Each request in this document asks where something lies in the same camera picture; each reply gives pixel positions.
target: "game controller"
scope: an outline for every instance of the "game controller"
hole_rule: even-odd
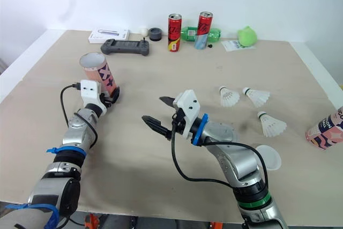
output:
[[[133,53],[147,56],[149,54],[149,42],[143,38],[141,41],[109,39],[101,46],[101,51],[110,53]]]

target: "green ball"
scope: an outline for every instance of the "green ball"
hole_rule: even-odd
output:
[[[244,47],[250,47],[257,41],[256,32],[249,26],[238,31],[238,41]]]

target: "table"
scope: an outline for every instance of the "table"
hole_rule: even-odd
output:
[[[66,31],[0,104],[0,200],[26,202],[52,162],[53,155],[45,150],[59,146],[66,132],[59,92],[85,78],[80,56],[100,49],[88,43],[88,36],[89,32]],[[130,39],[139,36],[132,34]],[[343,224],[343,144],[320,151],[304,138],[309,127],[335,108],[288,42],[259,41],[256,49],[230,53],[220,43],[199,51],[190,42],[170,53],[166,37],[150,45],[146,57],[107,57],[121,96],[99,120],[98,143],[83,166],[79,210],[242,222],[232,191],[183,180],[173,165],[170,143],[140,118],[151,115],[170,127],[173,110],[158,97],[174,97],[192,88],[201,114],[231,124],[242,143],[267,144],[279,152],[282,167],[269,172],[270,191],[289,225]],[[222,108],[222,84],[238,91],[246,86],[269,90],[272,96],[260,109],[243,95],[234,107]],[[81,107],[78,91],[67,91],[64,99],[69,116]],[[287,122],[286,132],[265,138],[259,110]],[[224,180],[218,162],[205,148],[178,136],[176,153],[187,175]]]

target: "pink can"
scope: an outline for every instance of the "pink can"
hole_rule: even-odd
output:
[[[306,139],[321,150],[343,142],[343,107],[306,132]]]
[[[105,94],[105,97],[112,97],[117,85],[105,56],[101,53],[88,53],[80,58],[80,65],[84,68],[89,80],[96,80],[101,84],[101,92]]]

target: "white shuttlecock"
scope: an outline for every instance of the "white shuttlecock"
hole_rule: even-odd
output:
[[[225,86],[219,88],[220,104],[223,107],[232,107],[240,99],[240,94],[236,91],[231,91]]]
[[[263,134],[266,137],[277,136],[287,128],[287,123],[267,115],[264,111],[258,112],[257,116],[262,123]]]
[[[263,106],[270,96],[270,92],[268,91],[257,91],[250,88],[244,88],[243,93],[248,96],[255,107]]]

